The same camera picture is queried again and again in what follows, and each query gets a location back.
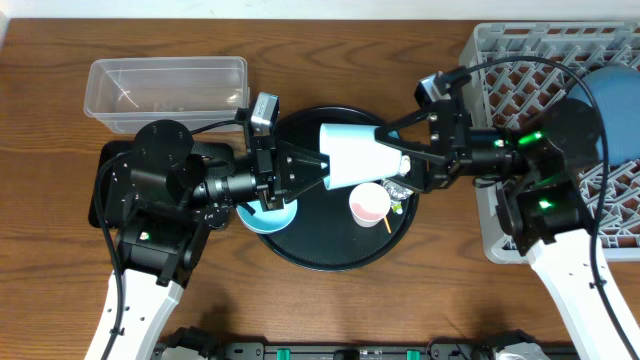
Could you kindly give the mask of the small blue cup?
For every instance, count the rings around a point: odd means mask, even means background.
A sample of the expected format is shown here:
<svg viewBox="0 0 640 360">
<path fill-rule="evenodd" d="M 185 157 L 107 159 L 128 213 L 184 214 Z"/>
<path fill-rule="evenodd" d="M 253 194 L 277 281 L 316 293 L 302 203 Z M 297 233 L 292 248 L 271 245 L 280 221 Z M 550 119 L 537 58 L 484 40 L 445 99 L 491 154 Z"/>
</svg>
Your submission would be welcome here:
<svg viewBox="0 0 640 360">
<path fill-rule="evenodd" d="M 319 129 L 319 150 L 329 157 L 327 190 L 358 185 L 400 173 L 402 153 L 375 139 L 378 126 L 329 124 Z"/>
</svg>

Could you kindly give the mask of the dark blue plate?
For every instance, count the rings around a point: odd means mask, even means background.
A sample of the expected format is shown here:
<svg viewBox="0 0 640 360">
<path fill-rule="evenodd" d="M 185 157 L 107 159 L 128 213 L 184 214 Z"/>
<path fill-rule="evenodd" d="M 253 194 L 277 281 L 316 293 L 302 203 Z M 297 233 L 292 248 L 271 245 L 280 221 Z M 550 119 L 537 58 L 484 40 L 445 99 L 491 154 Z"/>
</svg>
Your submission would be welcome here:
<svg viewBox="0 0 640 360">
<path fill-rule="evenodd" d="M 607 137 L 609 164 L 613 166 L 639 158 L 639 72 L 622 65 L 600 68 L 583 78 L 601 112 Z M 577 120 L 570 125 L 577 130 L 570 137 L 569 154 L 583 157 L 582 164 L 602 161 L 604 150 L 596 116 L 585 91 L 575 85 L 568 97 L 582 102 Z"/>
</svg>

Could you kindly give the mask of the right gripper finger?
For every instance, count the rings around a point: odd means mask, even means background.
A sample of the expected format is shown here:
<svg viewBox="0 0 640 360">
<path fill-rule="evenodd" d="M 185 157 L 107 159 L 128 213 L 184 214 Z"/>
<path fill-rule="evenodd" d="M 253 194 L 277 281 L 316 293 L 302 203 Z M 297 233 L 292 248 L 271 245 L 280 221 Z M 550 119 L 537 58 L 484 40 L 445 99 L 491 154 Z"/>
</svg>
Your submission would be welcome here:
<svg viewBox="0 0 640 360">
<path fill-rule="evenodd" d="M 438 152 L 434 146 L 415 142 L 407 142 L 394 137 L 376 137 L 375 140 L 385 146 L 401 151 L 412 160 L 423 164 L 425 171 L 434 171 L 438 166 L 445 165 L 448 156 Z"/>
<path fill-rule="evenodd" d="M 374 130 L 374 138 L 379 143 L 399 143 L 400 138 L 392 136 L 399 130 L 425 121 L 430 114 L 429 110 L 414 111 L 394 122 L 382 125 Z"/>
</svg>

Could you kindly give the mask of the pink cup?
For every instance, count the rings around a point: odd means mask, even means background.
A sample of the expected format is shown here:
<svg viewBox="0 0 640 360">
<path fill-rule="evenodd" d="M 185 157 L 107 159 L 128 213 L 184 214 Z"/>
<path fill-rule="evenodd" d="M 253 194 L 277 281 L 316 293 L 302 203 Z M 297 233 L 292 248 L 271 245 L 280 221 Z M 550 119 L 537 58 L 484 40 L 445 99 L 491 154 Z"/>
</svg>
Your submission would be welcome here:
<svg viewBox="0 0 640 360">
<path fill-rule="evenodd" d="M 384 219 L 391 208 L 387 190 L 378 183 L 357 185 L 349 196 L 349 209 L 357 225 L 373 227 Z"/>
</svg>

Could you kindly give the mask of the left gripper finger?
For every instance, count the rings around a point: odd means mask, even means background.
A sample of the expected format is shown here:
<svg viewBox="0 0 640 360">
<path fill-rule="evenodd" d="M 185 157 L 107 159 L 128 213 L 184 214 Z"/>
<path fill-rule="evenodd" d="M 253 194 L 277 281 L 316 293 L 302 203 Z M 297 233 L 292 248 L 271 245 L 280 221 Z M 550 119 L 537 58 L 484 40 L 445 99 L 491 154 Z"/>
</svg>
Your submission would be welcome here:
<svg viewBox="0 0 640 360">
<path fill-rule="evenodd" d="M 328 176 L 324 173 L 294 172 L 283 177 L 282 190 L 285 200 L 295 200 L 314 186 L 322 183 Z"/>
<path fill-rule="evenodd" d="M 286 171 L 292 172 L 294 169 L 306 166 L 323 173 L 329 172 L 330 160 L 326 154 L 283 140 L 277 142 L 277 154 L 281 167 Z"/>
</svg>

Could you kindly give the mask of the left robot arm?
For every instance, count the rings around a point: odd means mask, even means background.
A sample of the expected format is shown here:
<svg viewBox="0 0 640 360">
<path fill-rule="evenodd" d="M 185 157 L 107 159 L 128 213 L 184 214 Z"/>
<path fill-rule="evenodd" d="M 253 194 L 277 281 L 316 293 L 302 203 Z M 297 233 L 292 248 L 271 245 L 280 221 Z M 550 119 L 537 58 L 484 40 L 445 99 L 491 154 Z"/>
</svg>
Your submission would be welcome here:
<svg viewBox="0 0 640 360">
<path fill-rule="evenodd" d="M 151 358 L 211 231 L 234 209 L 281 211 L 328 175 L 327 155 L 241 124 L 245 158 L 164 119 L 100 166 L 93 207 L 113 270 L 87 358 Z"/>
</svg>

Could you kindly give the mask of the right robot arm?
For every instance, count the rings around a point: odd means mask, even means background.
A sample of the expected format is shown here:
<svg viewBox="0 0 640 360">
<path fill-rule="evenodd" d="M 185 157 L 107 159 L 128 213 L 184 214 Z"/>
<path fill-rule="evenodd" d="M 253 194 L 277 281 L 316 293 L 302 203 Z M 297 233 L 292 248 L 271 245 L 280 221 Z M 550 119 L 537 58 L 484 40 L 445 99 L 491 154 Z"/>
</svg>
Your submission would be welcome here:
<svg viewBox="0 0 640 360">
<path fill-rule="evenodd" d="M 502 231 L 543 282 L 582 359 L 636 359 L 639 325 L 621 295 L 598 237 L 599 216 L 576 175 L 606 163 L 595 104 L 563 99 L 522 129 L 474 128 L 440 100 L 377 129 L 375 140 L 409 157 L 402 185 L 446 189 L 461 176 L 495 177 Z"/>
</svg>

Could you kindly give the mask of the white light-blue bowl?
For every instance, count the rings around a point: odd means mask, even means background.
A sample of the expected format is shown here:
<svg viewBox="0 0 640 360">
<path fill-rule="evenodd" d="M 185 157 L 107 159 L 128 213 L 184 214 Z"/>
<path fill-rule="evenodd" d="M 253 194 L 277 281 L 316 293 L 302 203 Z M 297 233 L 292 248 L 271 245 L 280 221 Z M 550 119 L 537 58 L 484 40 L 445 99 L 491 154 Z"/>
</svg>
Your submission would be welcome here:
<svg viewBox="0 0 640 360">
<path fill-rule="evenodd" d="M 253 214 L 245 207 L 236 208 L 242 223 L 257 234 L 271 234 L 283 230 L 293 222 L 298 210 L 298 201 L 284 204 L 284 208 L 280 210 L 263 211 L 259 200 L 249 202 L 248 206 L 254 210 Z"/>
</svg>

